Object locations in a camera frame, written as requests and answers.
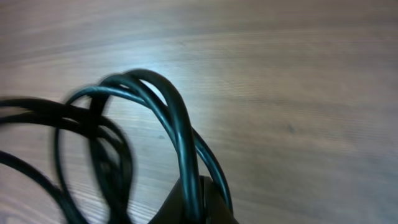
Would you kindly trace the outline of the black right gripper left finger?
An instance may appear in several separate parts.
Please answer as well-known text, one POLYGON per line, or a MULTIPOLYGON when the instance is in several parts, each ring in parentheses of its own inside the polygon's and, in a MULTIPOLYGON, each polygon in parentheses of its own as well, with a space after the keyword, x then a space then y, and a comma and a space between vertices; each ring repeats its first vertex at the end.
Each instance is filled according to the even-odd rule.
POLYGON ((192 207, 192 199, 186 196, 186 188, 181 179, 177 179, 161 208, 149 224, 192 223, 192 217, 187 215, 187 210, 191 210, 192 207))

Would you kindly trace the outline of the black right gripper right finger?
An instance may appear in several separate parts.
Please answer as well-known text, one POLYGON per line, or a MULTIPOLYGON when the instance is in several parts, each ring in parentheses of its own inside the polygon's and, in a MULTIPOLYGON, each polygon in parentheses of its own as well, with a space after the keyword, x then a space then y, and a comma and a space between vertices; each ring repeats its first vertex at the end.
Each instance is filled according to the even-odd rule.
POLYGON ((205 224, 238 224, 210 177, 200 177, 203 190, 205 224))

